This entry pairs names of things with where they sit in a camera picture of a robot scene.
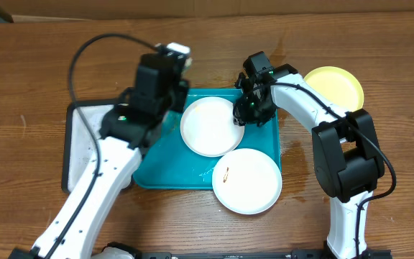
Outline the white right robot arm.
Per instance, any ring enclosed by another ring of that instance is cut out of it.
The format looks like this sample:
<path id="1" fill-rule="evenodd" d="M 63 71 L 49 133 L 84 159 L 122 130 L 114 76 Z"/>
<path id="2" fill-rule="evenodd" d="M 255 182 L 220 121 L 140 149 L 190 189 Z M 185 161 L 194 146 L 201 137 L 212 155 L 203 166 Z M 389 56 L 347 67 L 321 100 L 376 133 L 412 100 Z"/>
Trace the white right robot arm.
<path id="1" fill-rule="evenodd" d="M 371 116 L 330 102 L 288 64 L 247 66 L 234 85 L 242 91 L 234 104 L 235 124 L 261 127 L 283 109 L 310 132 L 315 175 L 330 198 L 327 254 L 363 258 L 368 203 L 385 173 Z"/>

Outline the yellow round plate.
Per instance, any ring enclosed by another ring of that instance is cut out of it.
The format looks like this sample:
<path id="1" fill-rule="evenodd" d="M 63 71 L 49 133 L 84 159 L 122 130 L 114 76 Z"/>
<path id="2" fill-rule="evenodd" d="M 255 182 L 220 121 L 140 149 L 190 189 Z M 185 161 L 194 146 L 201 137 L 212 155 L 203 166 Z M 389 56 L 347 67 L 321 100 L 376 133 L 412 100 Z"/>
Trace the yellow round plate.
<path id="1" fill-rule="evenodd" d="M 364 105 L 362 85 L 350 72 L 335 66 L 315 68 L 305 82 L 329 101 L 354 112 Z"/>

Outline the white plate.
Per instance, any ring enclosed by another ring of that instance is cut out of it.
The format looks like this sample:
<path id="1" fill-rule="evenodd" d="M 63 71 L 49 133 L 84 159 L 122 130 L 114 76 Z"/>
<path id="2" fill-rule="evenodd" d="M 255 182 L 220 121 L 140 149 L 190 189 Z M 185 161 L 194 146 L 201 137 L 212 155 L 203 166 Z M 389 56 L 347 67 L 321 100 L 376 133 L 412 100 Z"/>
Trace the white plate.
<path id="1" fill-rule="evenodd" d="M 213 168 L 213 192 L 229 210 L 260 214 L 271 208 L 282 191 L 282 173 L 261 151 L 241 148 L 225 154 Z"/>
<path id="2" fill-rule="evenodd" d="M 219 157 L 234 150 L 244 132 L 244 126 L 234 124 L 233 103 L 217 96 L 194 101 L 180 121 L 183 142 L 205 157 Z"/>

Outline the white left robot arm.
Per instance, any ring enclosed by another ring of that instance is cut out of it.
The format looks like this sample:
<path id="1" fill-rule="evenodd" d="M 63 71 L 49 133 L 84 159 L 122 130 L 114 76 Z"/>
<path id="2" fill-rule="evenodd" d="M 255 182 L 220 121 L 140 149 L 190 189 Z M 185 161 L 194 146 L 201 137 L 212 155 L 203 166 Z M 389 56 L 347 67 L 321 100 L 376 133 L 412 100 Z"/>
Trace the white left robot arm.
<path id="1" fill-rule="evenodd" d="M 147 151 L 160 139 L 169 111 L 182 112 L 189 83 L 190 48 L 171 42 L 152 47 L 139 62 L 134 88 L 123 91 L 91 136 L 96 154 L 54 221 L 30 250 L 15 248 L 10 258 L 91 258 L 101 227 L 120 191 L 131 181 Z"/>

